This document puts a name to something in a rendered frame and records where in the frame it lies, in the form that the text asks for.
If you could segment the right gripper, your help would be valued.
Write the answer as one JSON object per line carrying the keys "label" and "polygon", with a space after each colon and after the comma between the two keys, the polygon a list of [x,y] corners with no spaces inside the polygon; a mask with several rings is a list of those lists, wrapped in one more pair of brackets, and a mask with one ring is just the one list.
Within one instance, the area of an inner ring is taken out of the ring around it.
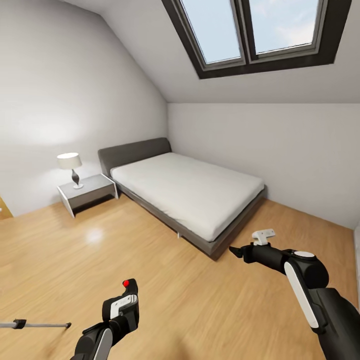
{"label": "right gripper", "polygon": [[254,245],[252,243],[240,248],[235,248],[233,246],[229,246],[228,248],[238,258],[243,258],[244,262],[248,264],[258,262],[259,264],[273,269],[268,263],[268,256],[270,251],[277,248],[272,247],[270,242],[268,242],[267,245]]}

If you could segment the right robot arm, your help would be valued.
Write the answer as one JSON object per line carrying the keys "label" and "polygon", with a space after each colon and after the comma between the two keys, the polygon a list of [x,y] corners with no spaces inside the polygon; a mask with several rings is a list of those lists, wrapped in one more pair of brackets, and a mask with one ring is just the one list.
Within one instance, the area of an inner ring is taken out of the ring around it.
{"label": "right robot arm", "polygon": [[276,236],[272,228],[251,236],[257,241],[228,248],[248,264],[258,262],[288,277],[326,360],[360,360],[360,313],[336,288],[327,288],[329,273],[317,256],[272,247],[267,241]]}

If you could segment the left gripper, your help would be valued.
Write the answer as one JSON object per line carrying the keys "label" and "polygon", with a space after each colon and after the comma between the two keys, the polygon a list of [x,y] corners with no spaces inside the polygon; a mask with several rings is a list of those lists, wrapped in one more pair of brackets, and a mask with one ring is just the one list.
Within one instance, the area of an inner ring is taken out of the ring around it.
{"label": "left gripper", "polygon": [[119,326],[119,337],[117,343],[125,337],[125,335],[138,329],[140,314],[136,314],[136,311],[133,310],[123,316],[118,316],[111,320],[111,322],[116,322]]}

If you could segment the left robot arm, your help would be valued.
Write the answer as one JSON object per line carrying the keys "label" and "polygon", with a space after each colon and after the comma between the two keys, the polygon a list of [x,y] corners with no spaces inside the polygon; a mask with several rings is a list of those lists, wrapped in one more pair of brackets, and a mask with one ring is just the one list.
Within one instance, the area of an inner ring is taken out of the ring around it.
{"label": "left robot arm", "polygon": [[107,360],[111,348],[125,335],[138,329],[140,314],[136,314],[135,310],[125,315],[120,312],[137,302],[134,294],[113,302],[111,321],[106,320],[83,330],[70,360]]}

